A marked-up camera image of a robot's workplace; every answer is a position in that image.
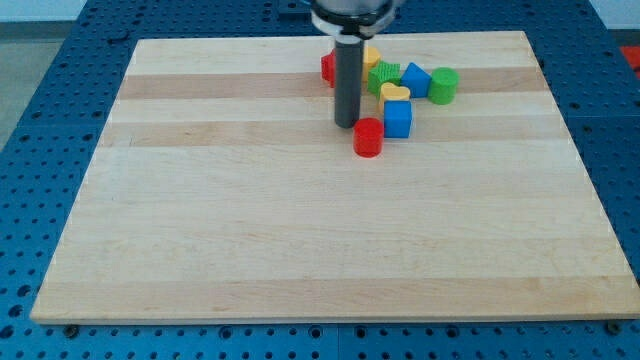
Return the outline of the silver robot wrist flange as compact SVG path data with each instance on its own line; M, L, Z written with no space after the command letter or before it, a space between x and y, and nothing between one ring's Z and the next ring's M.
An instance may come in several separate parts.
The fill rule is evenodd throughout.
M395 0L312 0L312 24L334 38L372 38L396 16Z

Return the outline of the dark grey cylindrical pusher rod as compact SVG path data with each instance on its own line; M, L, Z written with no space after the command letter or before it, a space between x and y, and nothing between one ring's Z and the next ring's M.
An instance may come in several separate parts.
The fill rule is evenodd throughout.
M334 121L352 128L360 116L364 42L349 36L335 40Z

